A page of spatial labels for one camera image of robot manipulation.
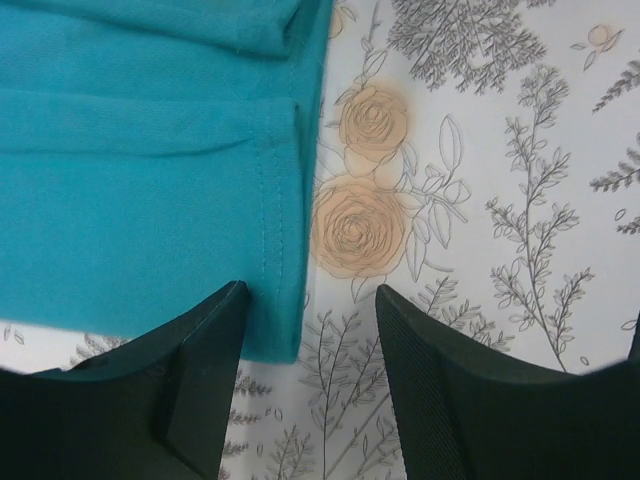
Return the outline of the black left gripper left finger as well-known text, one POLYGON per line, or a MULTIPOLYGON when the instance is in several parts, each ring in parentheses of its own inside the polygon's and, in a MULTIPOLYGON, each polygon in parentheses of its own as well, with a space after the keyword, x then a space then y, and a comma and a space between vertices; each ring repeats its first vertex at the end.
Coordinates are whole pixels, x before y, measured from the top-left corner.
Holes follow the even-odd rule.
POLYGON ((70 370, 1 374, 5 479, 214 479, 250 306, 234 281, 70 370))

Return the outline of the teal t-shirt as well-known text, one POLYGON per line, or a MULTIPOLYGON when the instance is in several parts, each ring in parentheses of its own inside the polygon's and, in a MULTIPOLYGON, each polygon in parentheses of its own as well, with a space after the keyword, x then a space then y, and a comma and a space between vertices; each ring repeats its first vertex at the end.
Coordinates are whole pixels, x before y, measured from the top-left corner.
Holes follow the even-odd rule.
POLYGON ((233 280, 298 355, 329 1, 5 1, 1 314, 135 337, 233 280))

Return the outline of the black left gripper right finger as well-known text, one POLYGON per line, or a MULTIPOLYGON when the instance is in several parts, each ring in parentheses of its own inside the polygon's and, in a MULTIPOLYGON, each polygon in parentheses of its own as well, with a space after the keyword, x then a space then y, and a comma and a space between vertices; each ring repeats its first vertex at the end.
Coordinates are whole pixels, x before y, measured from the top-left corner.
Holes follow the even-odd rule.
POLYGON ((389 286, 376 318, 411 479, 635 479, 639 350, 585 375, 499 353, 389 286))

